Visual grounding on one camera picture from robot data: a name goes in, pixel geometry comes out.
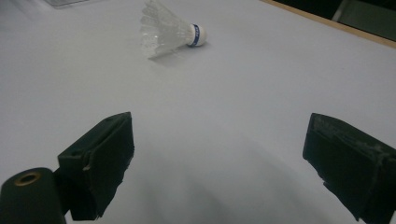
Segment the white feather shuttlecock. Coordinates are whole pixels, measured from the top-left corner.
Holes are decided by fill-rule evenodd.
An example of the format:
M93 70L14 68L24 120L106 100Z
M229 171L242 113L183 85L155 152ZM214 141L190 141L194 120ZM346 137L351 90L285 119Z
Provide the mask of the white feather shuttlecock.
M141 49L149 59L183 46L201 47L207 40L203 26L182 20L159 0L146 0L142 13Z

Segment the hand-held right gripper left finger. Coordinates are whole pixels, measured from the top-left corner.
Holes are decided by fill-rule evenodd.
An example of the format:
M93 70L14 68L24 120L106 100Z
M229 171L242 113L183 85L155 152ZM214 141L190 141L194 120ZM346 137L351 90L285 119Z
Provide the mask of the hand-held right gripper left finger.
M96 220L113 200L134 156L132 115L103 119L58 155L64 210L74 220Z

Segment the white metal stand frame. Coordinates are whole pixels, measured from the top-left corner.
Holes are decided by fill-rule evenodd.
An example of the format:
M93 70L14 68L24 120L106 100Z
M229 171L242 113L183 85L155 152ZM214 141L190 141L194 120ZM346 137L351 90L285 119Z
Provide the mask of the white metal stand frame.
M396 42L396 0L342 0L332 20Z

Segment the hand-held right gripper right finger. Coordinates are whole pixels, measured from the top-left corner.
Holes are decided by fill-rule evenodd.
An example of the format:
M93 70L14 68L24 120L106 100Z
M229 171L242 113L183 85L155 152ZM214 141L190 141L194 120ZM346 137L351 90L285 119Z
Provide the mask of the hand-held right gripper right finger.
M396 149L336 118L313 113L303 158L357 220L389 224L396 212Z

